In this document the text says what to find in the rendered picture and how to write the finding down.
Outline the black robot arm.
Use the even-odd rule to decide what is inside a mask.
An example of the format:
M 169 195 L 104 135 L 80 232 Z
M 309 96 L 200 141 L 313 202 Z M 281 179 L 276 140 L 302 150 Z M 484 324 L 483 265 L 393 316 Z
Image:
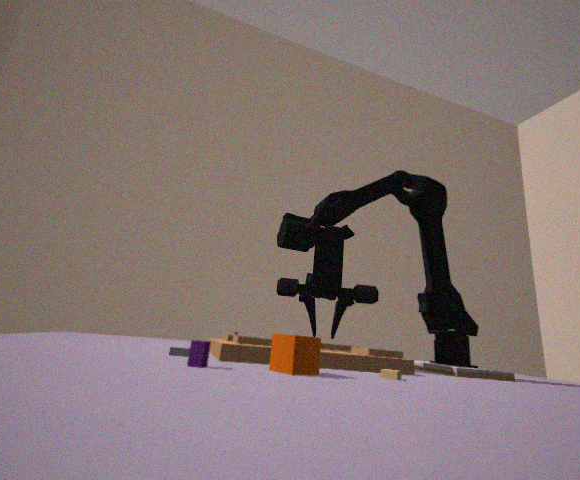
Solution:
M 408 192 L 404 187 L 413 191 Z M 478 368 L 471 365 L 469 354 L 469 336 L 478 335 L 478 326 L 450 280 L 442 226 L 447 192 L 441 183 L 426 176 L 396 171 L 359 189 L 331 193 L 315 206 L 310 218 L 286 213 L 277 234 L 277 246 L 307 252 L 315 245 L 314 254 L 330 252 L 343 256 L 344 239 L 355 234 L 347 225 L 341 228 L 334 225 L 388 194 L 409 206 L 419 224 L 426 277 L 425 290 L 418 293 L 419 312 L 428 333 L 434 334 L 435 361 L 429 362 Z

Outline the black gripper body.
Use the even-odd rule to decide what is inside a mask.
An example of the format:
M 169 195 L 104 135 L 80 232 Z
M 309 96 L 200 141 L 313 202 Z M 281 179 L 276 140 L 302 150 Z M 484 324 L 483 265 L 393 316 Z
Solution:
M 354 300 L 356 303 L 373 304 L 378 301 L 378 289 L 375 286 L 356 285 L 342 288 L 343 256 L 337 253 L 320 252 L 314 254 L 312 285 L 299 284 L 299 279 L 280 278 L 277 282 L 277 294 L 280 296 L 314 297 L 314 295 L 334 296 L 342 300 Z

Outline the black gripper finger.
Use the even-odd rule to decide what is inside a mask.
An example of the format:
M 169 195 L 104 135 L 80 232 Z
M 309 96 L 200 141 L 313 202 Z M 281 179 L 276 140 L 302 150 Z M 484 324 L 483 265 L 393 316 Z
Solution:
M 333 323 L 332 323 L 332 329 L 331 329 L 331 339 L 334 338 L 334 335 L 335 335 L 336 330 L 338 328 L 341 317 L 342 317 L 343 313 L 345 312 L 347 306 L 351 306 L 353 304 L 354 304 L 354 301 L 352 301 L 352 300 L 339 299 L 336 302 L 334 318 L 333 318 Z
M 315 297 L 299 296 L 299 301 L 305 303 L 311 323 L 313 337 L 316 337 Z

